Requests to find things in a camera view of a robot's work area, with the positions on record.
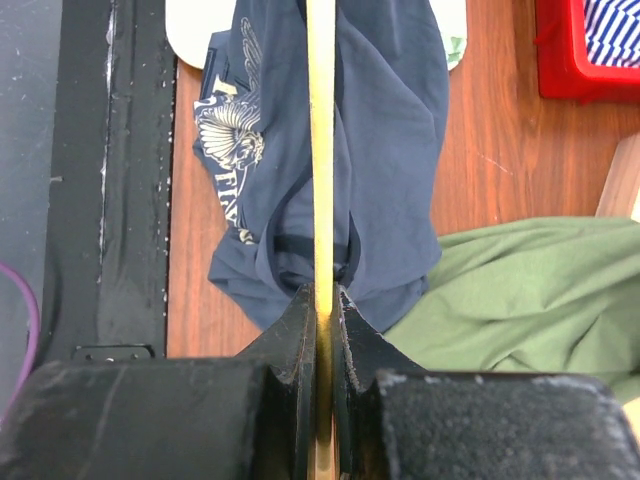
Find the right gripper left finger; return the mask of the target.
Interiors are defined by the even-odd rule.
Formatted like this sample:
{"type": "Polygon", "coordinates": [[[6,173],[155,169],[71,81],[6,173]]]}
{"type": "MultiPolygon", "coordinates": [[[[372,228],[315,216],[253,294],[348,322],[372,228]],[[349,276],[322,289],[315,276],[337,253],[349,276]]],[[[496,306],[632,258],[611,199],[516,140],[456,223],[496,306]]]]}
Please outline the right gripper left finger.
{"type": "Polygon", "coordinates": [[[313,291],[227,358],[51,362],[1,429],[5,479],[307,479],[313,291]]]}

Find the navy blue tank top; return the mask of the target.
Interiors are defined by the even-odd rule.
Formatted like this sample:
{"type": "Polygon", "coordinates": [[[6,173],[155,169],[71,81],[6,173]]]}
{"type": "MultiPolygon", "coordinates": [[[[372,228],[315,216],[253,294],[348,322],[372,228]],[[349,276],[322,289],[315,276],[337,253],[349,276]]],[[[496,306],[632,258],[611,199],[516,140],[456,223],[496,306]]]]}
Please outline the navy blue tank top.
{"type": "MultiPolygon", "coordinates": [[[[334,277],[385,331],[440,257],[429,209],[449,73],[426,1],[339,2],[336,48],[334,277]]],[[[307,71],[304,3],[240,1],[194,105],[228,224],[209,279],[262,329],[314,275],[307,71]]]]}

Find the yellow hanger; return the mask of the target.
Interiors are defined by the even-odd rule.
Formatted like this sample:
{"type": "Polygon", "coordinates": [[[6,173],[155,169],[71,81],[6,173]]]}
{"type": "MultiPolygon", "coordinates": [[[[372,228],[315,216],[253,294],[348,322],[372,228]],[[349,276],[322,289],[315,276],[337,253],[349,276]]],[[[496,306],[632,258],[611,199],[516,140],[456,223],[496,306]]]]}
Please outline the yellow hanger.
{"type": "Polygon", "coordinates": [[[332,399],[336,3],[308,1],[306,13],[316,313],[316,443],[313,477],[337,479],[340,473],[332,399]]]}

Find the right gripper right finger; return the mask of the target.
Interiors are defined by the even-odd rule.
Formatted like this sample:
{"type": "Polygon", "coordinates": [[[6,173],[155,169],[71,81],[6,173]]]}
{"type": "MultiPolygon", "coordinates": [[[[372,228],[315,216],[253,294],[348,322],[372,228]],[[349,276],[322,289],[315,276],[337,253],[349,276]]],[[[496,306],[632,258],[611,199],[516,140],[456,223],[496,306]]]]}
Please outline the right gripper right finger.
{"type": "Polygon", "coordinates": [[[638,477],[631,426],[599,381],[427,370],[385,340],[344,289],[336,289],[334,304],[334,402],[344,477],[638,477]]]}

